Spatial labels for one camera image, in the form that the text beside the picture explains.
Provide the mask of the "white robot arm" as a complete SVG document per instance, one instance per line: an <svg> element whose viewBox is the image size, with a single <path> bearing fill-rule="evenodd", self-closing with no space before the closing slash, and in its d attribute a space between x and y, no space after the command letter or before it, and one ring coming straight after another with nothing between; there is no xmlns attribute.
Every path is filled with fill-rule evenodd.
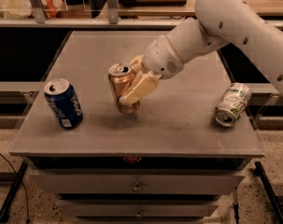
<svg viewBox="0 0 283 224"><path fill-rule="evenodd" d="M244 0L196 0L195 17L151 42L132 61L136 77L120 97L131 105L175 76L198 56L227 44L238 47L283 96L283 32L260 18Z"/></svg>

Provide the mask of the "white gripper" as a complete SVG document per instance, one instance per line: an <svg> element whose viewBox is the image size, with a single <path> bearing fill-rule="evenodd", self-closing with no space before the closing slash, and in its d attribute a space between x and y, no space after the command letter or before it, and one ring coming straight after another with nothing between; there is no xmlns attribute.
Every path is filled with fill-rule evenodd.
<svg viewBox="0 0 283 224"><path fill-rule="evenodd" d="M132 85L121 95L119 101L122 105L132 105L140 101L157 89L160 78L169 79L184 68L184 63L166 35L161 35L152 41L144 56L135 56L130 61L130 65L137 76Z"/></svg>

